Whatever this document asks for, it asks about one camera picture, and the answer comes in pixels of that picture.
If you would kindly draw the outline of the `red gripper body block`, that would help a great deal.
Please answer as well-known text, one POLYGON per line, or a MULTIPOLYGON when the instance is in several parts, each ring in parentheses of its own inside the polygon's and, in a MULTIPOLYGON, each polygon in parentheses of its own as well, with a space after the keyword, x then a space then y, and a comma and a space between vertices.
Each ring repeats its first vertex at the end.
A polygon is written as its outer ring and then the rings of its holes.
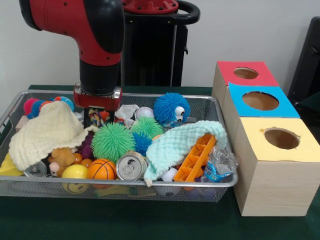
POLYGON ((73 99, 77 107, 81 108, 99 108, 107 112, 116 112, 121 104, 123 90, 116 87, 108 95, 92 95, 81 89, 81 84, 77 82, 73 88, 73 99))

